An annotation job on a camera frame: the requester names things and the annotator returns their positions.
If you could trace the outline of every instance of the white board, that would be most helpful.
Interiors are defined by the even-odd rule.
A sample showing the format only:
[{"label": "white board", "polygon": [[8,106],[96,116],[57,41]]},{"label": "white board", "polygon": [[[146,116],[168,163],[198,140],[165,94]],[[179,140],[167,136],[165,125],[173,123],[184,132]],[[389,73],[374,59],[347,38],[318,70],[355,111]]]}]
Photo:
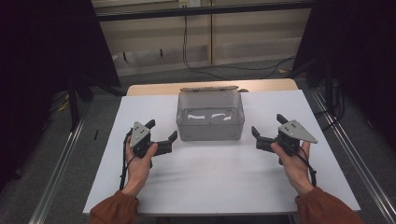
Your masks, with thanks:
[{"label": "white board", "polygon": [[[237,141],[183,142],[173,152],[153,158],[146,186],[137,196],[145,216],[270,215],[297,211],[297,193],[274,153],[258,150],[251,134],[275,137],[276,114],[296,119],[318,144],[311,145],[311,165],[318,186],[357,211],[360,207],[301,91],[242,93],[245,124]],[[83,213],[119,188],[122,141],[134,121],[156,120],[152,141],[163,141],[175,130],[177,95],[127,96],[108,139],[105,154]]]}]

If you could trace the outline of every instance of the transparent container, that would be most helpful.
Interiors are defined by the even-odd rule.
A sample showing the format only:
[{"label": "transparent container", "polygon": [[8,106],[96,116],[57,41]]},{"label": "transparent container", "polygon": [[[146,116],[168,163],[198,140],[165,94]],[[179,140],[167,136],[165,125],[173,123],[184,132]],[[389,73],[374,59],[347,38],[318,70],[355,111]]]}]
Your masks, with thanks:
[{"label": "transparent container", "polygon": [[182,89],[177,127],[183,141],[238,140],[245,122],[238,87]]}]

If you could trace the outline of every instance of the hand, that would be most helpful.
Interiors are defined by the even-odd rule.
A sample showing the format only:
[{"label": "hand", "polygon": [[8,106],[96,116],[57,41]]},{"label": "hand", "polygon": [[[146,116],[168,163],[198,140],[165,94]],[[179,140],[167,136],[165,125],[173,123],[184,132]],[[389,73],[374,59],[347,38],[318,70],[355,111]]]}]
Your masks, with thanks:
[{"label": "hand", "polygon": [[[303,151],[299,149],[299,154],[307,160],[309,158],[310,146],[311,144],[309,142],[303,142],[302,149],[304,150],[306,156]],[[288,156],[283,148],[277,143],[271,144],[271,148],[282,160],[286,176],[299,195],[306,194],[314,189],[314,186],[309,181],[308,167],[300,160],[300,158],[297,156]]]},{"label": "hand", "polygon": [[149,177],[149,164],[151,158],[157,151],[158,144],[154,143],[148,148],[148,152],[144,158],[134,157],[134,152],[130,147],[131,136],[128,137],[125,144],[125,160],[126,162],[134,158],[128,166],[128,182],[121,191],[126,195],[136,197],[140,190],[145,186],[146,180]]}]

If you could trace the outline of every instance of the wrist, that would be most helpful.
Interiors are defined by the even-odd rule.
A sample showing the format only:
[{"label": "wrist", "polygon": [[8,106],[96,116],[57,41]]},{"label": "wrist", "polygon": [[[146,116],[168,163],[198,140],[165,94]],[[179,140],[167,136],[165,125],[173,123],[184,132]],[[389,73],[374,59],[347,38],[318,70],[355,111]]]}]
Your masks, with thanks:
[{"label": "wrist", "polygon": [[296,182],[293,184],[293,187],[297,191],[297,193],[302,196],[306,193],[311,192],[315,187],[309,182],[309,180]]},{"label": "wrist", "polygon": [[126,185],[125,188],[121,190],[121,193],[126,194],[131,197],[136,197],[138,191],[135,188],[132,188],[129,185]]}]

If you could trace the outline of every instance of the aluminum rail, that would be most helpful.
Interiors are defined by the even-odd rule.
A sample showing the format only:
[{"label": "aluminum rail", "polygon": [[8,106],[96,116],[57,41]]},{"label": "aluminum rail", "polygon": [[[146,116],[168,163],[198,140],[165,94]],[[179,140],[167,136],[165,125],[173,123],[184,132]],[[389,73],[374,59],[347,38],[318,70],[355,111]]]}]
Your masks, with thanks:
[{"label": "aluminum rail", "polygon": [[78,140],[79,134],[81,133],[82,127],[85,122],[85,118],[88,116],[90,105],[83,106],[82,118],[79,121],[77,127],[73,132],[69,134],[67,142],[64,146],[61,157],[56,164],[56,167],[49,179],[43,194],[41,195],[40,201],[38,202],[35,211],[30,218],[29,224],[41,224],[44,223],[47,214],[52,205],[55,194],[61,183],[61,179],[64,175],[64,170],[66,169],[67,163],[69,162],[70,156]]},{"label": "aluminum rail", "polygon": [[[320,91],[313,91],[312,94],[319,108],[322,111],[325,111],[326,103]],[[334,122],[334,117],[331,116],[329,113],[326,113],[325,116],[329,124]],[[387,193],[382,189],[380,184],[376,181],[375,177],[373,176],[367,165],[364,163],[358,150],[353,146],[352,142],[347,136],[347,133],[341,127],[341,124],[334,124],[332,126],[332,130],[334,131],[334,134],[338,138],[340,144],[342,145],[342,148],[344,149],[351,163],[361,177],[361,180],[363,181],[367,190],[373,197],[384,219],[388,222],[388,224],[396,224],[396,209],[392,201],[390,200]]]},{"label": "aluminum rail", "polygon": [[69,18],[54,18],[51,22],[94,22],[94,21],[128,21],[152,18],[165,17],[182,17],[182,16],[198,16],[198,15],[214,15],[238,12],[255,12],[255,11],[274,11],[287,9],[302,9],[325,6],[330,3],[335,3],[336,0],[304,0],[281,3],[263,3],[263,4],[249,4],[236,6],[220,6],[220,7],[187,7],[187,8],[172,8],[151,11],[137,11],[137,12],[117,12],[117,13],[98,13],[92,17],[69,17]]}]

